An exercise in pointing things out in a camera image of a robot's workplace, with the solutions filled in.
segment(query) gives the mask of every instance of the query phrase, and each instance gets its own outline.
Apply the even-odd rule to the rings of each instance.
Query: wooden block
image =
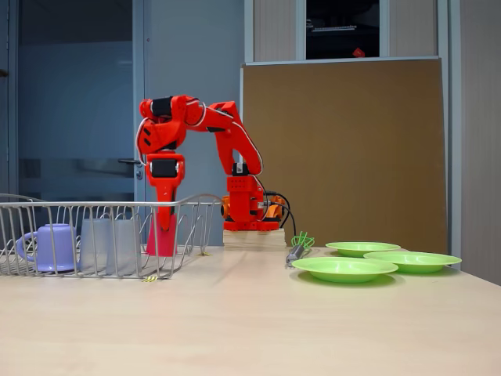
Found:
[[[284,229],[274,231],[228,231],[222,233],[225,250],[256,249],[259,251],[283,249],[287,246]]]

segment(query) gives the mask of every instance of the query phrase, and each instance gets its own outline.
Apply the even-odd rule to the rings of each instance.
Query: cable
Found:
[[[290,210],[290,202],[289,202],[289,200],[287,200],[287,197],[283,196],[281,193],[275,192],[274,190],[269,190],[266,193],[269,194],[270,196],[280,196],[282,199],[285,200],[285,202],[287,203],[287,207]],[[287,222],[287,220],[289,219],[289,214],[290,214],[289,210],[287,210],[287,215],[285,216],[285,219],[280,224],[281,229],[283,228],[283,225],[285,225],[285,222]]]
[[[279,204],[278,202],[268,203],[268,205],[270,205],[270,204],[271,204],[271,205],[279,205],[279,206],[281,206],[282,208],[287,209],[287,211],[288,211],[288,212],[289,212],[289,214],[290,214],[290,217],[292,218],[292,227],[294,228],[294,236],[296,236],[296,220],[294,219],[294,216],[293,216],[292,212],[290,211],[290,209],[289,209],[287,206],[285,206],[285,205]]]
[[[268,202],[268,193],[266,192],[265,190],[265,186],[263,186],[263,183],[261,183],[261,180],[258,179],[258,177],[256,175],[252,175],[254,177],[254,179],[256,179],[256,182],[258,182],[258,184],[261,186],[261,189],[263,190],[263,193],[265,194],[266,196],[266,210],[263,210],[263,216],[261,217],[261,222],[263,222],[266,218],[266,214],[268,213],[268,209],[269,209],[269,202]]]

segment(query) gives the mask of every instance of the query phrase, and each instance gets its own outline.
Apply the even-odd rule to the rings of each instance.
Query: whisk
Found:
[[[314,237],[307,237],[308,233],[301,231],[299,236],[293,237],[290,241],[292,243],[292,249],[289,255],[286,257],[286,266],[290,266],[292,261],[296,261],[303,256],[306,256],[315,243]]]

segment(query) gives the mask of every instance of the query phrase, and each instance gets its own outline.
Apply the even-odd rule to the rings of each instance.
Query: green plastic plate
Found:
[[[348,257],[363,257],[365,253],[396,251],[399,245],[388,243],[373,243],[369,241],[343,241],[338,243],[328,243],[326,247],[335,248],[337,251]]]
[[[306,270],[320,280],[346,284],[368,282],[398,268],[389,262],[349,257],[301,258],[292,262],[292,266]]]
[[[366,259],[391,262],[398,266],[399,272],[405,273],[433,273],[441,270],[445,265],[461,262],[461,258],[449,255],[440,255],[426,252],[373,252],[364,255]]]

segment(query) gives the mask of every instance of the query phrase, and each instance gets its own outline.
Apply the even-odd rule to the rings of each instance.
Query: glass door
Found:
[[[18,192],[144,201],[132,0],[18,0]]]

